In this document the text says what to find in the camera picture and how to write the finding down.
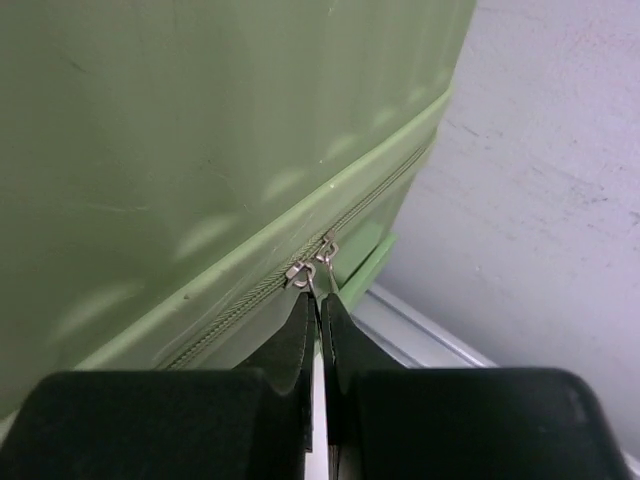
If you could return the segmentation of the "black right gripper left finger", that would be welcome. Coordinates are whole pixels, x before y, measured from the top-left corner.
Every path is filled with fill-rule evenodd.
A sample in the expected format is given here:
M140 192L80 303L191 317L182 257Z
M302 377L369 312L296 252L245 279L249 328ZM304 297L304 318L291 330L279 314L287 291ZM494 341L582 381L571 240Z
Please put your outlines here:
M316 303L224 370L68 371L28 395L5 479L300 479L312 448Z

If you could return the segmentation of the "green suitcase blue lining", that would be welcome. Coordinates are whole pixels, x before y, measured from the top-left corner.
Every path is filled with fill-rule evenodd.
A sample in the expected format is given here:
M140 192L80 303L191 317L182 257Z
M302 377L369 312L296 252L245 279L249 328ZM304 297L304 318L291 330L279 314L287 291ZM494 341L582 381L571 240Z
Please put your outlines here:
M5 1L1 425L68 370L229 368L348 306L435 144L471 1Z

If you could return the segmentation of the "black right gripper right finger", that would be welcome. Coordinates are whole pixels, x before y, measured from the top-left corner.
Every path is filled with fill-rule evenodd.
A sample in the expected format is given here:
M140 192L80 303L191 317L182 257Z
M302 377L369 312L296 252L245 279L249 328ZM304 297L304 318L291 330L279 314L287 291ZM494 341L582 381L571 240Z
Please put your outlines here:
M628 479L603 409L553 368L408 368L322 303L333 479Z

